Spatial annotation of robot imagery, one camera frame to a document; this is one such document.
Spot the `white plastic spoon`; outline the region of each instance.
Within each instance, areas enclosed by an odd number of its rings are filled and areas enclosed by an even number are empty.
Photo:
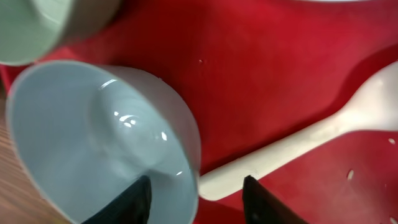
[[[398,62],[363,83],[334,115],[201,176],[199,194],[207,200],[229,196],[242,189],[247,175],[260,179],[325,142],[357,130],[398,131]]]

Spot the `bowl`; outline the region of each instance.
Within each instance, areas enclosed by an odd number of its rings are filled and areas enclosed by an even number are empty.
[[[134,68],[43,63],[18,76],[6,117],[32,182],[71,222],[98,213],[142,174],[152,181],[148,223],[193,221],[200,136],[161,79]]]
[[[87,38],[121,0],[0,0],[0,63],[28,64],[61,45]]]

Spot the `red surface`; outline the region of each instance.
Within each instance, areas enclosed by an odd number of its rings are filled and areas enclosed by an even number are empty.
[[[72,58],[146,70],[195,115],[201,173],[341,108],[370,75],[398,59],[398,1],[126,0]],[[398,133],[342,136],[261,183],[309,223],[398,218]],[[351,181],[347,173],[354,170]],[[200,201],[195,223],[244,223],[241,193]]]

